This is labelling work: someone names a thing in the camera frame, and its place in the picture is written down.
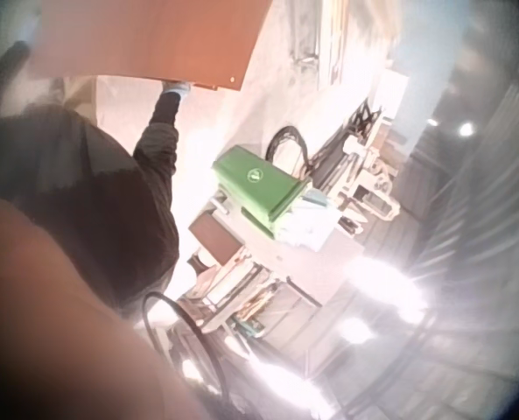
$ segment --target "ceiling light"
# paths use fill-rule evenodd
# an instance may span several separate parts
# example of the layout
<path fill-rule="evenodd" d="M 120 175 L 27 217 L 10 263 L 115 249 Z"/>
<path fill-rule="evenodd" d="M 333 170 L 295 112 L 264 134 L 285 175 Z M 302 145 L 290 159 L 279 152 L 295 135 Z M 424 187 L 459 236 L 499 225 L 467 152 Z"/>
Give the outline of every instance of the ceiling light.
<path fill-rule="evenodd" d="M 251 359 L 251 367 L 278 396 L 303 410 L 310 410 L 314 417 L 331 418 L 334 410 L 321 392 L 309 381 L 292 372 Z"/>
<path fill-rule="evenodd" d="M 183 363 L 181 364 L 181 370 L 183 371 L 183 376 L 185 376 L 185 378 L 199 383 L 204 382 L 202 374 L 200 374 L 199 369 L 197 369 L 191 360 L 183 360 Z"/>
<path fill-rule="evenodd" d="M 424 310 L 405 308 L 399 310 L 401 319 L 409 324 L 420 324 L 424 319 Z"/>
<path fill-rule="evenodd" d="M 459 135 L 462 137 L 469 137 L 475 133 L 475 127 L 470 123 L 466 122 L 459 127 Z"/>
<path fill-rule="evenodd" d="M 345 320 L 340 326 L 340 336 L 351 344 L 363 344 L 375 337 L 368 326 L 358 318 Z"/>
<path fill-rule="evenodd" d="M 362 293 L 400 311 L 422 311 L 427 307 L 421 291 L 401 271 L 371 258 L 355 258 L 347 275 Z"/>

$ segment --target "floor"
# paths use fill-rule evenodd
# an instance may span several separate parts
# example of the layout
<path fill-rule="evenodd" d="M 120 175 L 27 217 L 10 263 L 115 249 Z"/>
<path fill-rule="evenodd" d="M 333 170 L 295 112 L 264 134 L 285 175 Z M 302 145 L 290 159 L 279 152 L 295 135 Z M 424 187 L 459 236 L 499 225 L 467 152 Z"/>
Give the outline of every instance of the floor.
<path fill-rule="evenodd" d="M 40 0 L 0 2 L 0 54 L 19 36 L 39 4 Z M 294 64 L 289 0 L 273 0 L 242 91 L 194 88 L 184 100 L 177 120 L 180 140 L 172 209 L 181 236 L 180 261 L 198 246 L 186 228 L 215 191 L 209 168 L 219 153 L 243 144 L 263 154 L 272 136 L 287 124 L 297 126 L 309 150 L 316 151 L 368 95 L 389 46 L 371 39 L 365 22 L 357 22 L 354 16 L 351 13 L 343 80 L 338 86 L 319 91 L 316 71 Z M 305 28 L 306 33 L 312 30 Z M 44 80 L 21 77 L 21 94 L 8 107 L 9 113 L 18 112 L 46 86 Z M 132 151 L 159 92 L 160 83 L 154 80 L 100 76 L 99 126 Z"/>

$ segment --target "blue glove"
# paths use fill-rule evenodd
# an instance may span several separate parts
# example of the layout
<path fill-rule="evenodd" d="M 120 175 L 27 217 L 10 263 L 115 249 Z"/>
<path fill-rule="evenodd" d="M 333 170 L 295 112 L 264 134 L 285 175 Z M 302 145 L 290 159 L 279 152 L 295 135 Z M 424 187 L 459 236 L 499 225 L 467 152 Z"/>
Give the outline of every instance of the blue glove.
<path fill-rule="evenodd" d="M 40 20 L 41 15 L 38 13 L 28 16 L 18 32 L 17 40 L 24 41 L 29 47 L 32 47 L 38 34 Z"/>
<path fill-rule="evenodd" d="M 178 94 L 181 97 L 181 100 L 185 98 L 187 95 L 189 95 L 189 92 L 191 92 L 191 83 L 188 81 L 169 81 L 164 80 L 162 81 L 162 87 L 163 87 L 163 94 L 167 94 L 169 92 L 173 92 L 175 94 Z"/>

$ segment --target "wooden plank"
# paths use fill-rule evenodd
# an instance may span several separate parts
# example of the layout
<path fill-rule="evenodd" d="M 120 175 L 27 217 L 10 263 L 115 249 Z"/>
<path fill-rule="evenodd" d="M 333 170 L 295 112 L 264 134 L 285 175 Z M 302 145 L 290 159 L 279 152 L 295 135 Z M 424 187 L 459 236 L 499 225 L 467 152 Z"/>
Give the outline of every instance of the wooden plank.
<path fill-rule="evenodd" d="M 44 0 L 44 76 L 121 75 L 240 90 L 271 0 Z"/>

